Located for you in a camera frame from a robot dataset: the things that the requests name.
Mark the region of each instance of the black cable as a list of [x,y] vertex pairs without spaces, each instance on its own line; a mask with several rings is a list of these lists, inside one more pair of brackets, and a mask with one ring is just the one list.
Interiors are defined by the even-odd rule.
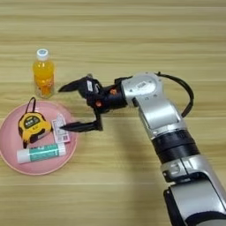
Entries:
[[32,109],[32,112],[35,112],[36,99],[35,99],[35,97],[32,97],[31,100],[29,101],[29,103],[28,103],[27,106],[26,106],[26,111],[25,111],[25,113],[27,113],[31,101],[33,101],[33,109]]
[[160,72],[156,73],[157,76],[159,77],[164,77],[167,79],[171,79],[175,82],[177,82],[181,87],[183,87],[186,92],[188,93],[189,97],[190,97],[190,101],[188,102],[186,108],[184,109],[184,111],[182,112],[182,117],[186,117],[189,112],[192,110],[193,107],[193,102],[194,102],[194,92],[192,91],[191,87],[182,79],[178,78],[178,77],[174,77],[171,76],[169,74],[161,74]]

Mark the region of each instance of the silver robot arm segment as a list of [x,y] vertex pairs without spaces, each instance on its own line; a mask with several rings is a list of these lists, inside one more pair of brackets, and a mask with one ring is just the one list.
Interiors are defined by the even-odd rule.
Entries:
[[139,117],[154,145],[169,188],[164,198],[173,226],[226,225],[226,193],[208,161],[187,131],[161,79],[141,73],[121,84],[126,102]]

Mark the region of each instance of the orange liquid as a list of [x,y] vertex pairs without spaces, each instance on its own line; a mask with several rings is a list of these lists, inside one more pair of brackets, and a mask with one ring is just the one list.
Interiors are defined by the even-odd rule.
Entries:
[[54,64],[51,60],[36,60],[33,65],[34,88],[37,95],[48,98],[54,93]]

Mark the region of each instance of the green toothpaste tube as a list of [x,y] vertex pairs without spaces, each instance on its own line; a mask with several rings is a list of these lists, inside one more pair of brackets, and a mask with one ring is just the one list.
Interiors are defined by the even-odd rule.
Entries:
[[31,147],[17,152],[18,163],[35,162],[54,158],[66,154],[64,143],[51,144],[46,146]]

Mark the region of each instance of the plastic bottle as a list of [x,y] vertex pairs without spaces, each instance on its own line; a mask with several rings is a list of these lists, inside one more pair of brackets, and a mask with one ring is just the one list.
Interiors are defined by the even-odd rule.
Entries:
[[66,154],[64,143],[22,149],[17,152],[18,163],[35,162]]
[[36,56],[33,65],[34,89],[41,98],[49,98],[54,93],[54,64],[49,60],[46,49],[38,49]]

